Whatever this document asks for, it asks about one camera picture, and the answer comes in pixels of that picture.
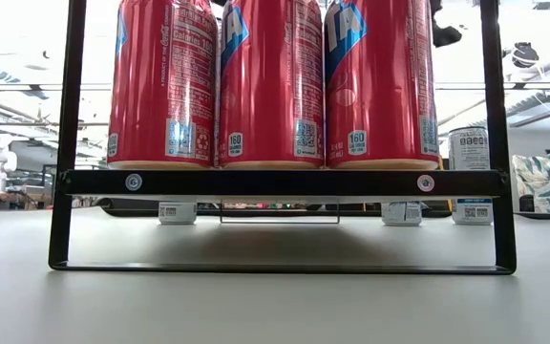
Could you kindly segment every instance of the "white tabletop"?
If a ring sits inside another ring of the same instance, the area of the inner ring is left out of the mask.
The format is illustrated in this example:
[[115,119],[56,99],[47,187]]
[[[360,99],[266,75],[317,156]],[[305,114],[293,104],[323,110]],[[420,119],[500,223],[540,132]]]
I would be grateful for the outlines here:
[[[51,271],[51,212],[0,212],[0,343],[550,343],[550,221],[517,220],[514,276]],[[158,226],[74,212],[103,262],[493,264],[490,227]]]

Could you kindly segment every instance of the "ceiling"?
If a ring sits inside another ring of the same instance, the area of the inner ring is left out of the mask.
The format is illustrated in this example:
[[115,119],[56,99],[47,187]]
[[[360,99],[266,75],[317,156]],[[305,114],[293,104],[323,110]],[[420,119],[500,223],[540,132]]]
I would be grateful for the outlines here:
[[[550,67],[550,11],[534,10],[536,0],[501,2],[503,46],[529,41],[540,54],[538,69],[521,70],[510,58],[505,59],[507,80],[550,81],[547,68]],[[464,33],[460,43],[434,51],[435,101],[439,121],[444,122],[440,131],[447,132],[455,127],[481,123],[486,110],[481,103],[484,72],[480,13],[472,0],[444,0],[443,3],[444,10],[438,14],[438,22],[441,26],[459,27]],[[109,119],[118,4],[119,0],[88,1],[82,76],[87,91],[83,92],[80,105],[80,119],[84,122],[105,124]],[[0,92],[0,119],[58,121],[66,20],[67,1],[0,0],[0,75],[5,74],[5,78],[0,79],[0,88],[11,87],[10,81],[18,80],[16,84],[34,85],[33,88],[41,90],[26,88],[22,92]],[[509,91],[507,106],[513,107],[528,98],[536,98],[536,92]],[[550,98],[543,103],[511,117],[511,122],[550,111]],[[550,118],[525,127],[550,130]],[[33,135],[45,142],[51,138],[46,147],[56,147],[56,127],[25,129],[30,131],[15,134]],[[80,143],[82,156],[103,156],[106,126],[83,130],[80,137],[85,139]]]

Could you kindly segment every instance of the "white can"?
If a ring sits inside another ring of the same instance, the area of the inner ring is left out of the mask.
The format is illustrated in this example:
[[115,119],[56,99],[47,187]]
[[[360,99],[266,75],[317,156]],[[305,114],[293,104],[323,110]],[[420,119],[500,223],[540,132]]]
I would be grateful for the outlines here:
[[381,204],[381,219],[386,226],[419,226],[421,202]]
[[[449,169],[489,170],[489,140],[483,127],[461,128],[449,134]],[[494,221],[491,199],[453,200],[453,218],[458,225],[485,225]]]
[[197,204],[161,202],[159,220],[163,225],[192,225],[197,221]]

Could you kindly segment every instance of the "recycling symbol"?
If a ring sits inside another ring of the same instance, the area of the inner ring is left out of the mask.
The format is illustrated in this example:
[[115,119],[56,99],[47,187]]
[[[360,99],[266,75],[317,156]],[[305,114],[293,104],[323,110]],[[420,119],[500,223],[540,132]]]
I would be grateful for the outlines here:
[[209,137],[206,134],[200,134],[197,138],[197,148],[204,150],[209,149]]

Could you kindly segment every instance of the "black metal frame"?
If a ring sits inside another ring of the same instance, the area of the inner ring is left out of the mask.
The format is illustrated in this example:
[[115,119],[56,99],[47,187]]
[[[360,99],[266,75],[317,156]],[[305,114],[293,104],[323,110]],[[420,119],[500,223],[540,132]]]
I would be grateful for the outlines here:
[[[63,78],[58,172],[55,188],[49,265],[61,270],[273,272],[273,273],[399,273],[511,274],[517,268],[513,203],[504,107],[498,0],[481,0],[486,103],[491,171],[75,171],[78,105],[86,1],[70,0]],[[167,181],[179,180],[173,186]],[[421,181],[428,184],[419,185]],[[496,263],[490,267],[384,266],[256,266],[194,264],[79,264],[69,261],[72,195],[124,195],[155,198],[194,197],[227,200],[236,197],[322,200],[325,203],[378,202],[383,197],[443,199],[493,197]]]

